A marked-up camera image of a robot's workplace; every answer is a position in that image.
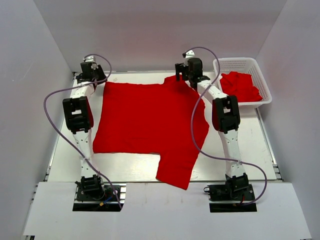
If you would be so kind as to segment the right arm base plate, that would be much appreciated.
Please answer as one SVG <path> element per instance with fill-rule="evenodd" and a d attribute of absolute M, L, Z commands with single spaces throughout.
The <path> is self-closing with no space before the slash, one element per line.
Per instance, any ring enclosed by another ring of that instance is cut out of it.
<path fill-rule="evenodd" d="M 210 213 L 253 213 L 257 212 L 256 203 L 246 205 L 255 200 L 253 186 L 232 193 L 225 184 L 211 184 L 203 188 L 209 197 Z"/>

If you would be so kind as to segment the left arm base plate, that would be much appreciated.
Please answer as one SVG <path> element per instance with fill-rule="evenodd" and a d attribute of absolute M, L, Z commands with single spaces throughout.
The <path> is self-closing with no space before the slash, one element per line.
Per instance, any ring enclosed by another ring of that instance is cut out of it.
<path fill-rule="evenodd" d="M 92 197 L 84 192 L 84 190 L 78 186 L 76 187 L 76 193 L 73 202 L 73 212 L 120 212 L 121 208 L 118 204 L 117 197 L 120 205 L 123 206 L 126 198 L 126 184 L 114 185 L 115 192 L 109 184 L 104 185 L 104 190 L 99 193 L 98 196 Z"/>

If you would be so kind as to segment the red t shirt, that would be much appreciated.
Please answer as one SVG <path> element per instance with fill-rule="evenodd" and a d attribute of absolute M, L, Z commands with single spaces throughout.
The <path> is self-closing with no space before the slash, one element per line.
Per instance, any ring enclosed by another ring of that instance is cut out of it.
<path fill-rule="evenodd" d="M 158 154 L 156 179 L 186 190 L 209 124 L 205 103 L 186 82 L 107 82 L 93 151 Z"/>

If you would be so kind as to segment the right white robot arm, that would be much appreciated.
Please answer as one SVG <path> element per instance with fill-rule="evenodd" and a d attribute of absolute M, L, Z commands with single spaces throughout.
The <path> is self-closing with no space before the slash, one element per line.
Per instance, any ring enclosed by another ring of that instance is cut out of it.
<path fill-rule="evenodd" d="M 218 132 L 225 158 L 225 184 L 212 186 L 213 201 L 235 200 L 243 202 L 249 190 L 248 175 L 241 163 L 238 129 L 241 122 L 237 97 L 227 95 L 203 74 L 203 62 L 192 57 L 175 64 L 176 80 L 188 81 L 190 87 L 212 104 L 211 121 Z"/>

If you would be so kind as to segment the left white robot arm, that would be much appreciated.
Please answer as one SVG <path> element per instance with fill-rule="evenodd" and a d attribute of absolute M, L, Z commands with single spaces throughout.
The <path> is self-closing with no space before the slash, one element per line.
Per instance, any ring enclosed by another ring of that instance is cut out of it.
<path fill-rule="evenodd" d="M 89 99 L 96 90 L 97 81 L 104 80 L 106 76 L 94 56 L 85 58 L 80 66 L 82 73 L 76 77 L 77 89 L 71 97 L 62 101 L 62 106 L 66 126 L 71 131 L 77 148 L 84 155 L 80 158 L 81 179 L 78 185 L 84 194 L 99 200 L 105 196 L 106 187 L 101 177 L 91 168 L 96 164 L 92 143 L 94 118 Z"/>

